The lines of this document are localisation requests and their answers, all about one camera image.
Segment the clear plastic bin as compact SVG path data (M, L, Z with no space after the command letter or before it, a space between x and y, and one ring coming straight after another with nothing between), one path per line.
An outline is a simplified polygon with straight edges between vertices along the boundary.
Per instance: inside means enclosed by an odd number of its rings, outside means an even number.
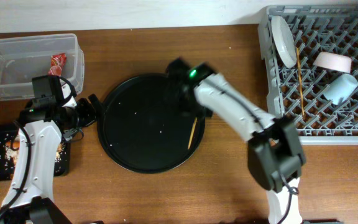
M62 53L67 56L62 77L81 93L85 57L75 34L0 39L0 101L33 98L32 79L46 75L52 56Z

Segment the red snack wrapper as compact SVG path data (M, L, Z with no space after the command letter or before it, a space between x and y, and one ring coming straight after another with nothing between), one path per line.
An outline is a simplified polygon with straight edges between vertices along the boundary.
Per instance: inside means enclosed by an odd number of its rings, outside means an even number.
M64 53L51 56L48 74L60 77L66 61L67 56Z

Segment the light blue cup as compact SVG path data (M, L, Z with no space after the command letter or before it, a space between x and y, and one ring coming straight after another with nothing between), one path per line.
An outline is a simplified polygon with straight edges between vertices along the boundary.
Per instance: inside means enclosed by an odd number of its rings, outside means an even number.
M329 84L329 88L323 93L323 96L327 100L331 100L334 105L340 105L350 97L357 87L358 81L356 78L344 73Z

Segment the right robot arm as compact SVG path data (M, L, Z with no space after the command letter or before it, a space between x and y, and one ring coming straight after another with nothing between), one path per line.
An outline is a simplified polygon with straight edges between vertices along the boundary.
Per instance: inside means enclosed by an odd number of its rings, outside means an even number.
M259 108L207 63L190 67L177 58L165 73L179 112L215 113L247 144L248 170L267 194L268 222L302 223L298 185L306 157L293 120Z

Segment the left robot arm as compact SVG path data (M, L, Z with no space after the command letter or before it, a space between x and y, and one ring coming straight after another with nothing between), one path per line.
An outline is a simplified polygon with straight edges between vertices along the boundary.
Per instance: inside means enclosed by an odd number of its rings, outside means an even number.
M70 142L104 114L94 94L76 100L75 87L59 76L32 79L34 98L20 112L19 153L0 223L69 223L53 202L53 177L58 146Z

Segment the white bowl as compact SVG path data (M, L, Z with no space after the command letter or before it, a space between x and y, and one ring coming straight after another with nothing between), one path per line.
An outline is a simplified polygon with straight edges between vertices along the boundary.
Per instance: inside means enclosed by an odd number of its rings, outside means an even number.
M316 60L313 62L313 65L338 72L350 73L352 59L344 55L320 52Z

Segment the rice and food leftovers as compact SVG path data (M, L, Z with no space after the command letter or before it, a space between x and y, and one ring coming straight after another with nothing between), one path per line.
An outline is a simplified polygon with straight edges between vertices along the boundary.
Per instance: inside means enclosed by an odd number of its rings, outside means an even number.
M8 171L12 178L19 155L20 137L17 131L14 131L12 134L6 133L2 136L3 139L2 141L0 141L0 146L2 147L2 153L0 154L0 162L2 162L4 170ZM69 158L70 145L61 142L58 145L58 149L55 155L54 176L65 175L69 171Z

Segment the wooden chopstick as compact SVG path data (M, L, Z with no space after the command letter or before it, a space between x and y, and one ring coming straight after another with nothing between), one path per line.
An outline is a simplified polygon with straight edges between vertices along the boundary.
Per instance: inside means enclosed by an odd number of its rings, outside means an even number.
M301 115L305 117L305 109L304 109L304 98L303 98L303 84L301 77L301 63L300 63L300 51L298 47L295 47L296 50L296 66L298 71L298 82L299 82L299 93L300 93L300 105L301 105Z
M196 128L197 122L198 122L198 118L195 117L194 122L193 122L193 124L192 124L189 141L188 141L188 147L187 147L188 150L190 150L191 145L192 145L193 136L194 136L194 133L195 133L195 128Z

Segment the pale green plate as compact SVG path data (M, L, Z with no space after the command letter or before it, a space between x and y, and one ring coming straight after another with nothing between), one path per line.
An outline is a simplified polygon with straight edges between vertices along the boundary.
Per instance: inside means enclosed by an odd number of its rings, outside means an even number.
M277 52L287 68L295 66L297 57L292 32L285 19L273 16L271 19L272 35Z

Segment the grey dishwasher rack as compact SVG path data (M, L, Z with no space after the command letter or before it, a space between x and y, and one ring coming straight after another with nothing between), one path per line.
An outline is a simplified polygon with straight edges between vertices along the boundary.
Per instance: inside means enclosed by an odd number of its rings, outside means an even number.
M300 50L305 117L301 115L297 66L287 68L273 41L271 19L283 17ZM304 145L358 145L358 87L340 105L323 93L339 72L313 65L320 52L348 56L358 81L358 6L269 6L259 26L267 69L268 111L294 119Z

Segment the round black serving tray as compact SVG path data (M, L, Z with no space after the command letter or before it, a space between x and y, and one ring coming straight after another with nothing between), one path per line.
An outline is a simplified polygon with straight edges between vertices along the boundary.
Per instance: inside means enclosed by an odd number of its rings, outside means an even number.
M98 137L106 154L121 167L143 174L174 169L188 160L203 138L205 119L181 116L165 103L167 77L146 73L132 77L105 98Z

